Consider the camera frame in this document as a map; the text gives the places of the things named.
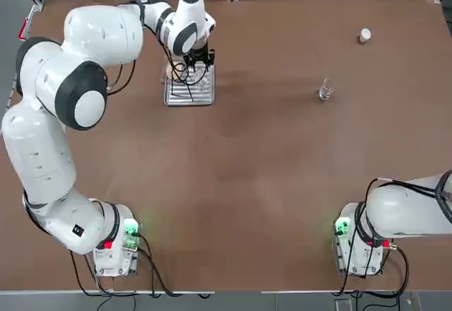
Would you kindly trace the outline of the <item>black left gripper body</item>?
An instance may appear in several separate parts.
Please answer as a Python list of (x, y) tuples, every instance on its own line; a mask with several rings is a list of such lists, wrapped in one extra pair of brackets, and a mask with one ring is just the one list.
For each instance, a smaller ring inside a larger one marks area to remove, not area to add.
[(200, 49), (190, 49), (184, 55), (184, 63), (187, 67), (195, 69), (195, 65), (201, 62), (208, 69), (215, 63), (215, 50), (209, 49), (208, 44), (204, 44)]

